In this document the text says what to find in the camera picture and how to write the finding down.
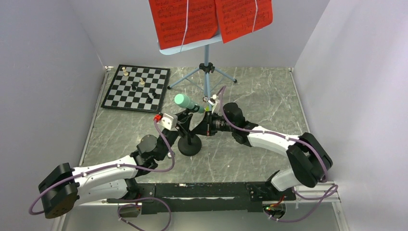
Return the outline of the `mint green microphone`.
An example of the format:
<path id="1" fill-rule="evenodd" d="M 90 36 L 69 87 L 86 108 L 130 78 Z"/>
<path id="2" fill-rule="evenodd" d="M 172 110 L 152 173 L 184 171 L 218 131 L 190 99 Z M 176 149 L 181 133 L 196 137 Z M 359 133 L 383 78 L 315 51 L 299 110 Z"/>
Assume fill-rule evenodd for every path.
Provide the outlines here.
<path id="1" fill-rule="evenodd" d="M 177 106 L 188 109 L 194 113 L 204 113 L 205 109 L 193 101 L 189 96 L 185 94 L 177 94 L 174 97 L 174 102 Z"/>

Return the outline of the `black microphone stand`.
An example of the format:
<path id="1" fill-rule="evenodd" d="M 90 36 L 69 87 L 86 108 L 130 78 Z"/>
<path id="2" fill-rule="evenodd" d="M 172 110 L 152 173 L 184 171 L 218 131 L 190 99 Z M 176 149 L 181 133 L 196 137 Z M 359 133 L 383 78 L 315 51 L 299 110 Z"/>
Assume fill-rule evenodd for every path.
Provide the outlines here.
<path id="1" fill-rule="evenodd" d="M 192 111 L 188 109 L 182 112 L 192 113 Z M 191 136 L 180 136 L 180 139 L 178 141 L 178 150 L 185 156 L 191 157 L 198 154 L 201 150 L 201 147 L 201 139 L 197 135 L 193 134 L 192 131 Z"/>

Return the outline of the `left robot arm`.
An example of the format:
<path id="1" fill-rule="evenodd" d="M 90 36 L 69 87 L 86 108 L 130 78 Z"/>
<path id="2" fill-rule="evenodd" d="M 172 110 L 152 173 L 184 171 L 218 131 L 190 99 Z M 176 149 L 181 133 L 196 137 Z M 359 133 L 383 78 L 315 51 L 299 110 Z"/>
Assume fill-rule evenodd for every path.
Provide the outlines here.
<path id="1" fill-rule="evenodd" d="M 38 186 L 45 218 L 62 216 L 77 205 L 101 199 L 132 202 L 140 191 L 136 178 L 150 172 L 168 172 L 175 165 L 172 145 L 189 135 L 192 113 L 158 114 L 153 124 L 159 133 L 144 136 L 125 157 L 88 167 L 58 165 Z"/>

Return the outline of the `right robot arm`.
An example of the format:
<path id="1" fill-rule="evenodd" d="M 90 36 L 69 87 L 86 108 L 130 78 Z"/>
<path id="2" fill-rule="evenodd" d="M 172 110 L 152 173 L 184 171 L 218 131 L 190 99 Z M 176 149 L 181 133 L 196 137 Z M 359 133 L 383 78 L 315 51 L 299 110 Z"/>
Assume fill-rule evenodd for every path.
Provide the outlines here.
<path id="1" fill-rule="evenodd" d="M 296 136 L 268 130 L 246 120 L 236 103 L 225 104 L 223 113 L 205 112 L 202 121 L 192 130 L 193 134 L 213 136 L 218 131 L 231 132 L 239 144 L 287 157 L 290 169 L 273 173 L 266 182 L 265 192 L 269 199 L 279 199 L 286 189 L 294 186 L 313 188 L 326 178 L 333 161 L 311 133 Z"/>

